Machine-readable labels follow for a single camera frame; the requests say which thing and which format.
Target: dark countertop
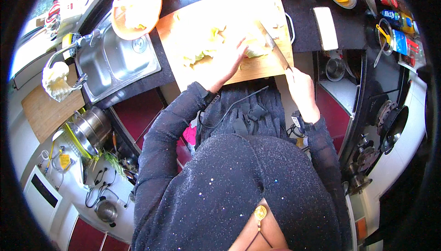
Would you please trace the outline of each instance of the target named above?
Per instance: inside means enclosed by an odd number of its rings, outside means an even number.
[[[163,0],[161,17],[197,1],[200,0]],[[312,11],[312,8],[316,6],[327,6],[331,9],[340,49],[365,48],[364,12],[366,7],[363,1],[358,0],[357,6],[350,10],[338,6],[332,0],[282,0],[282,3],[285,12],[291,16],[294,23],[295,40],[292,44],[292,51],[294,53],[322,49],[317,24]],[[161,71],[142,78],[109,95],[96,103],[98,107],[105,109],[149,89],[175,81],[156,29],[150,33],[150,38],[159,59]]]

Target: faucet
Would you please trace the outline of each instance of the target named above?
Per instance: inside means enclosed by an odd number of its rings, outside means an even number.
[[[68,51],[69,49],[72,48],[81,48],[85,45],[87,45],[87,43],[90,45],[90,47],[94,47],[96,44],[96,41],[99,40],[101,38],[101,31],[97,28],[95,28],[91,34],[88,35],[84,35],[83,37],[80,37],[80,39],[74,41],[72,44],[62,48],[61,50],[55,52],[48,60],[48,62],[46,63],[46,67],[45,68],[52,68],[54,59],[62,54],[65,51]]]

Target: bamboo cutting board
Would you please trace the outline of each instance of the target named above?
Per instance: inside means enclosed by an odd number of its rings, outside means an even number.
[[[193,68],[184,66],[180,50],[189,44],[188,40],[197,32],[198,27],[207,23],[225,24],[226,29],[221,35],[228,40],[237,37],[235,36],[237,30],[232,31],[230,28],[237,29],[242,21],[262,21],[268,17],[274,17],[279,24],[278,28],[272,29],[270,34],[279,37],[275,39],[276,44],[290,66],[294,66],[288,25],[281,0],[202,0],[161,18],[156,28],[179,89],[184,91],[189,84],[196,81],[198,70],[215,68],[209,56],[197,61]],[[245,58],[240,68],[226,84],[284,74],[284,69],[272,53],[266,56]]]
[[[68,85],[77,81],[75,64],[69,66]],[[43,143],[63,124],[74,111],[84,106],[81,90],[71,93],[65,100],[57,102],[38,85],[22,100],[23,111],[38,141]]]

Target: knife blade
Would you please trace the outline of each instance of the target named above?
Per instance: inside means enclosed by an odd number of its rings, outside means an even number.
[[[283,67],[283,70],[286,70],[287,68],[291,69],[291,67],[289,66],[288,61],[286,60],[282,51],[280,51],[280,48],[277,46],[276,42],[274,42],[273,38],[268,33],[268,31],[265,29],[265,27],[262,25],[262,23],[260,21],[255,21],[254,24],[259,29],[259,31],[262,33],[263,37],[265,38],[266,43],[272,48],[273,54],[276,56],[280,65]]]

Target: cabinet door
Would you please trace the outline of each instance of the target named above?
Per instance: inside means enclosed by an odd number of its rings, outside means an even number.
[[[99,251],[104,233],[78,218],[69,241],[68,251]]]
[[[341,105],[319,84],[316,85],[316,103],[320,113],[325,118],[329,134],[334,141],[337,154],[342,148],[346,129],[348,128],[349,115]]]
[[[121,123],[142,149],[144,134],[164,108],[156,89],[143,92],[113,106]]]
[[[128,251],[129,247],[130,246],[127,243],[107,235],[102,251]]]

